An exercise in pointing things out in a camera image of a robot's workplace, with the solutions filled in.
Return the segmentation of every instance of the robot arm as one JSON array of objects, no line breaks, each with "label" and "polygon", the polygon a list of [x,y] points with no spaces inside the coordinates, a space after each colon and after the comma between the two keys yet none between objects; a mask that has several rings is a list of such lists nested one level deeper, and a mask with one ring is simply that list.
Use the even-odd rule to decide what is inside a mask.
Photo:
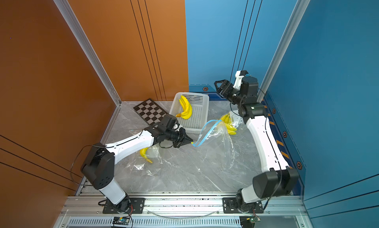
[{"label": "robot arm", "polygon": [[257,102],[258,80],[247,71],[237,71],[232,85],[228,80],[216,81],[217,93],[238,106],[238,113],[251,132],[257,146],[262,174],[253,178],[252,185],[240,189],[236,195],[237,207],[248,212],[255,202],[272,196],[288,195],[299,174],[283,158],[269,125],[267,111]]},{"label": "robot arm", "polygon": [[186,135],[185,129],[179,127],[176,117],[165,115],[161,122],[145,128],[138,135],[107,145],[93,145],[81,171],[93,187],[102,192],[119,211],[128,211],[130,199],[114,179],[114,165],[130,154],[163,140],[172,141],[176,148],[193,141]]}]

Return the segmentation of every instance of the white plastic basket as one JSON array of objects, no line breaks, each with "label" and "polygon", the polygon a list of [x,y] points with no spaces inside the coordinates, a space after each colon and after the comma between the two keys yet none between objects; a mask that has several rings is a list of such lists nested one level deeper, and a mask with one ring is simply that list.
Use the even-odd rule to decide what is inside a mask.
[{"label": "white plastic basket", "polygon": [[178,92],[175,95],[173,104],[171,105],[170,114],[175,116],[183,112],[180,105],[180,96],[187,98],[192,106],[192,116],[185,120],[182,117],[177,118],[179,124],[186,129],[186,132],[200,133],[208,119],[209,96],[194,92]]}]

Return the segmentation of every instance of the mounting plate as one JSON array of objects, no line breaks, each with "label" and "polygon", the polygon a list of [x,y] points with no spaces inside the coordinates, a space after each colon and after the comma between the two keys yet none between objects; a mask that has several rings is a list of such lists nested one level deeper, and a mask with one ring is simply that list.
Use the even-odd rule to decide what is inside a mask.
[{"label": "mounting plate", "polygon": [[[143,207],[145,204],[145,198],[130,198],[130,202],[133,206],[133,214],[142,214]],[[107,200],[105,202],[103,214],[126,214],[126,213],[130,213],[130,208],[126,212],[120,213],[120,212],[117,212],[117,209],[115,209],[111,201]]]},{"label": "mounting plate", "polygon": [[[236,198],[222,198],[224,213],[241,213],[238,211]],[[247,213],[263,213],[262,202],[259,201]]]}]

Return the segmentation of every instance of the orange wall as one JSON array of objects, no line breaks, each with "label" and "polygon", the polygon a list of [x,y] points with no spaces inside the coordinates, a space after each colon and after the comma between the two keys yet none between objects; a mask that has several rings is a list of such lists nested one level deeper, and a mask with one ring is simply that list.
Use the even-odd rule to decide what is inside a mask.
[{"label": "orange wall", "polygon": [[68,0],[121,100],[188,91],[184,0]]},{"label": "orange wall", "polygon": [[0,0],[0,20],[0,135],[30,150],[0,137],[1,227],[48,228],[115,105],[53,0]]}]

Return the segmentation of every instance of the banana bunch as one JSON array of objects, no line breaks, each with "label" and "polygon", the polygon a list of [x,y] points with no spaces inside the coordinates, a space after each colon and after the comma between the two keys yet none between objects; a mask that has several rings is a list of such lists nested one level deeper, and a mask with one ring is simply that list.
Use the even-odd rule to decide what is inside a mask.
[{"label": "banana bunch", "polygon": [[146,156],[146,151],[147,151],[148,147],[145,147],[143,149],[140,150],[140,155],[146,159],[147,162],[150,162],[150,163],[153,163],[149,158],[147,158]]},{"label": "banana bunch", "polygon": [[226,129],[228,129],[228,133],[230,135],[236,135],[237,134],[236,133],[237,129],[231,125],[232,121],[230,119],[229,113],[227,113],[226,115],[222,116],[220,120],[222,120],[222,121],[225,122]]},{"label": "banana bunch", "polygon": [[180,96],[179,99],[180,104],[182,105],[183,112],[176,115],[176,117],[182,117],[183,119],[187,120],[192,115],[192,106],[188,102],[187,98],[184,96]]}]

